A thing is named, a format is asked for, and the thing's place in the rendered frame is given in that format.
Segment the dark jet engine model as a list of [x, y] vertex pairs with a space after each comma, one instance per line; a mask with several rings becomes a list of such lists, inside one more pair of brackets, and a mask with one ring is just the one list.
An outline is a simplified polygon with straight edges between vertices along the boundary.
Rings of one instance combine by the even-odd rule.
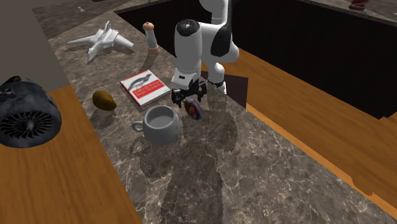
[[0, 85], [0, 144], [31, 148], [51, 141], [62, 117], [49, 93], [40, 85], [12, 76]]

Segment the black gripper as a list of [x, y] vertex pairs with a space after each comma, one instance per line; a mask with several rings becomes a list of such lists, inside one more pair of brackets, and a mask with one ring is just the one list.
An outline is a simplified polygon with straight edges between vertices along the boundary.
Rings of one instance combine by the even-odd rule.
[[195, 80], [191, 83], [188, 90], [183, 89], [172, 89], [171, 99], [174, 104], [177, 104], [181, 108], [181, 103], [185, 97], [191, 95], [197, 95], [197, 99], [201, 102], [203, 96], [207, 93], [207, 85], [205, 81]]

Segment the white toy jet plane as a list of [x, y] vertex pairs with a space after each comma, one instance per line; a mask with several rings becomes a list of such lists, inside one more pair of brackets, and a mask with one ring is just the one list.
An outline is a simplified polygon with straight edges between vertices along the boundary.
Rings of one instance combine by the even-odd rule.
[[119, 30], [111, 28], [111, 22], [107, 21], [103, 29], [99, 29], [94, 35], [68, 41], [66, 45], [87, 44], [87, 61], [90, 62], [101, 50], [120, 45], [132, 49], [133, 43], [124, 38]]

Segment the white and tan pepper grinder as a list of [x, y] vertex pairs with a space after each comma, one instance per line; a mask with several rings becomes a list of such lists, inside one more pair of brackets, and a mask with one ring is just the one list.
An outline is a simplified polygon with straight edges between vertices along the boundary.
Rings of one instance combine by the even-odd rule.
[[157, 44], [157, 39], [155, 37], [154, 27], [155, 26], [151, 22], [145, 22], [143, 24], [143, 29], [146, 35], [149, 54], [157, 54], [160, 51]]

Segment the red and white book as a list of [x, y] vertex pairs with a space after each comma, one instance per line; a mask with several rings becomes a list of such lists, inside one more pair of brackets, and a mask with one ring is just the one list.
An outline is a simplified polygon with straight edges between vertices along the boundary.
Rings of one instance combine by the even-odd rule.
[[120, 82], [140, 108], [166, 96], [170, 88], [149, 69]]

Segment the dark robot stand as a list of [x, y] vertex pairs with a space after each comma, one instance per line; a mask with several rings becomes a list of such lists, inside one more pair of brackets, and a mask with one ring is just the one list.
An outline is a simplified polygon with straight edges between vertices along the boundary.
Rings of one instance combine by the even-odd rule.
[[202, 71], [201, 77], [207, 83], [205, 103], [210, 110], [237, 113], [244, 111], [247, 103], [248, 78], [241, 76], [224, 75], [226, 94], [207, 81], [208, 72]]

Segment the grey round mug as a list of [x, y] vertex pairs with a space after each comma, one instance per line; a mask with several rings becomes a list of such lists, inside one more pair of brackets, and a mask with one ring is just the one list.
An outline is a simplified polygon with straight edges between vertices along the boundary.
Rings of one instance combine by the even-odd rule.
[[142, 121], [131, 124], [136, 132], [143, 132], [151, 143], [166, 145], [177, 140], [181, 133], [181, 122], [176, 112], [169, 106], [154, 106], [144, 115]]

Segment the red thing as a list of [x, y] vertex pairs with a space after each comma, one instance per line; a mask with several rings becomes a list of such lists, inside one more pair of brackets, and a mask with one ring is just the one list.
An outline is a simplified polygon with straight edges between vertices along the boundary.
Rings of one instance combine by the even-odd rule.
[[349, 5], [350, 10], [364, 11], [369, 0], [352, 0]]

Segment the red and blue round disc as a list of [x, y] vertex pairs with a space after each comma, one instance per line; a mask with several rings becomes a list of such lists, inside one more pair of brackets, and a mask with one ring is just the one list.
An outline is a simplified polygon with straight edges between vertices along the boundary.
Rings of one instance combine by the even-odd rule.
[[189, 114], [189, 116], [194, 120], [203, 119], [203, 114], [201, 107], [199, 104], [191, 98], [185, 99], [183, 101], [185, 111]]

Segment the brown egg-shaped thing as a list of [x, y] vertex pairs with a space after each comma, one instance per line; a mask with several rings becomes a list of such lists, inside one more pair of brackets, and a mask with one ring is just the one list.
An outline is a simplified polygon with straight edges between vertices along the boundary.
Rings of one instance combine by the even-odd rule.
[[92, 102], [94, 106], [104, 111], [112, 111], [117, 107], [112, 96], [104, 90], [98, 90], [93, 93]]

